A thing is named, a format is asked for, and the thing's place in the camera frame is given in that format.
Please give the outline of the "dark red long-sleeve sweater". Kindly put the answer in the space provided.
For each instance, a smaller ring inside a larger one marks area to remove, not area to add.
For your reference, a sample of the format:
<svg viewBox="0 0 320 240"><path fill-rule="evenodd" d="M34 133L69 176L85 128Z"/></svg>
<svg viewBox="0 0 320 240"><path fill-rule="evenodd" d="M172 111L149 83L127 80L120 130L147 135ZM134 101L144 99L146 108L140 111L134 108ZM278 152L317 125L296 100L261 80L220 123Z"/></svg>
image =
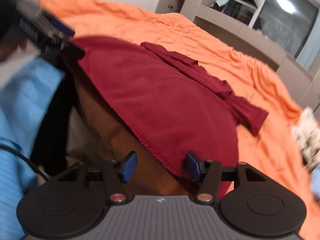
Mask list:
<svg viewBox="0 0 320 240"><path fill-rule="evenodd" d="M268 116L195 59L163 46L107 36L74 42L85 51L74 70L79 114L102 157L137 153L133 190L195 194L186 153L235 166L237 127L257 136Z"/></svg>

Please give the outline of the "orange duvet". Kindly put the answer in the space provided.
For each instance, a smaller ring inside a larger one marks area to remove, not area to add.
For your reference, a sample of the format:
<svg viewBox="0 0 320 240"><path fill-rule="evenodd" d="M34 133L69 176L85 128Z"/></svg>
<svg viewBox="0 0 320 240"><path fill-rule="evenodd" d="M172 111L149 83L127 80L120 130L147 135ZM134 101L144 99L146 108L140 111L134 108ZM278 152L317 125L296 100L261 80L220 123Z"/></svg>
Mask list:
<svg viewBox="0 0 320 240"><path fill-rule="evenodd" d="M319 203L291 135L302 110L269 66L236 51L178 13L157 14L101 0L39 0L39 4L73 28L78 38L101 35L134 44L151 42L196 59L208 74L227 81L236 95L268 111L256 137L243 125L237 128L240 160L300 196L307 215L299 234L303 239L319 239Z"/></svg>

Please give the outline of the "blue striped shirt sleeve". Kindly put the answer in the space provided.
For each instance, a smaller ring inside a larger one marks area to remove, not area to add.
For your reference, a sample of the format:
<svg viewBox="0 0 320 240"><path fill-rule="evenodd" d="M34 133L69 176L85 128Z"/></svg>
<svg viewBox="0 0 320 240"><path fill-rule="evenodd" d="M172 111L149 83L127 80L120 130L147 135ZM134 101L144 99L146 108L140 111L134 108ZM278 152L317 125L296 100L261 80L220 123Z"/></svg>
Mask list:
<svg viewBox="0 0 320 240"><path fill-rule="evenodd" d="M35 57L1 86L1 239L21 239L18 202L36 173L10 150L30 157L49 104L64 72Z"/></svg>

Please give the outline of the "beige crumpled garment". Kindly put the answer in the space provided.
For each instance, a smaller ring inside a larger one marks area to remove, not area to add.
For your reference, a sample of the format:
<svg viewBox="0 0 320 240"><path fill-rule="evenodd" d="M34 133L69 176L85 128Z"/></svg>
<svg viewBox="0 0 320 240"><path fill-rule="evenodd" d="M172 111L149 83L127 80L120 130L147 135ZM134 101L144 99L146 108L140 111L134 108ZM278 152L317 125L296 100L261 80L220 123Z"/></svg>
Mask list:
<svg viewBox="0 0 320 240"><path fill-rule="evenodd" d="M298 143L305 167L311 171L319 164L319 122L311 107L306 107L298 124L291 129L291 136Z"/></svg>

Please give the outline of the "light blue garment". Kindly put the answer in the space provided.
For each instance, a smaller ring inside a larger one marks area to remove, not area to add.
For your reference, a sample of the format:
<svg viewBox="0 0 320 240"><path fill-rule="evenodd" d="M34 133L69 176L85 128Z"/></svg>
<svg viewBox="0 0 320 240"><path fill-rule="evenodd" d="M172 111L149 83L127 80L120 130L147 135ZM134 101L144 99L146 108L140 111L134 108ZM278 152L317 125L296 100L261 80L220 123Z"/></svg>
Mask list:
<svg viewBox="0 0 320 240"><path fill-rule="evenodd" d="M318 164L310 173L311 191L317 202L320 200L320 164Z"/></svg>

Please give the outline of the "light blue curtain right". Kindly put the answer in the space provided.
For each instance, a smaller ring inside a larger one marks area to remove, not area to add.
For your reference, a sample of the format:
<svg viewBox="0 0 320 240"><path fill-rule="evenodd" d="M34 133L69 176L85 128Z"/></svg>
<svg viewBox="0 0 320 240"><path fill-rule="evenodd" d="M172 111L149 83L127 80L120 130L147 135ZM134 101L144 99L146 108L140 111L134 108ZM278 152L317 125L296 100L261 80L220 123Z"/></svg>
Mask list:
<svg viewBox="0 0 320 240"><path fill-rule="evenodd" d="M302 66L306 71L309 71L316 56L319 52L319 39L320 39L320 15L319 11L310 34L304 44L300 54L298 55L296 61Z"/></svg>

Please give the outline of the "window with dark glass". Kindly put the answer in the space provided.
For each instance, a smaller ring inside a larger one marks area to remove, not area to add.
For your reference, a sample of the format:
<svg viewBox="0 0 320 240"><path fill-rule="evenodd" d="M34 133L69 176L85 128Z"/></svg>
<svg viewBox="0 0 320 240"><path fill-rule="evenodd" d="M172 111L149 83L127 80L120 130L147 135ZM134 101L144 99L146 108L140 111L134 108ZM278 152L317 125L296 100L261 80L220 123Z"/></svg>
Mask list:
<svg viewBox="0 0 320 240"><path fill-rule="evenodd" d="M295 59L317 17L312 0L230 0L221 12L262 33Z"/></svg>

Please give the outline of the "grey wall cabinet unit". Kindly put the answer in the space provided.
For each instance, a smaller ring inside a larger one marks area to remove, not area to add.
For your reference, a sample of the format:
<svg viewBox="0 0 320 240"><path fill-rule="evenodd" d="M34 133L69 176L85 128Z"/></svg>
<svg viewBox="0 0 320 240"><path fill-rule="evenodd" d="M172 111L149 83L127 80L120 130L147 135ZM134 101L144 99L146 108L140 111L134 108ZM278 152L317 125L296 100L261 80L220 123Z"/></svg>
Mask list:
<svg viewBox="0 0 320 240"><path fill-rule="evenodd" d="M159 0L157 13L180 12L229 46L268 64L282 79L293 99L319 114L319 57L308 72L283 48L256 30L204 5L204 0Z"/></svg>

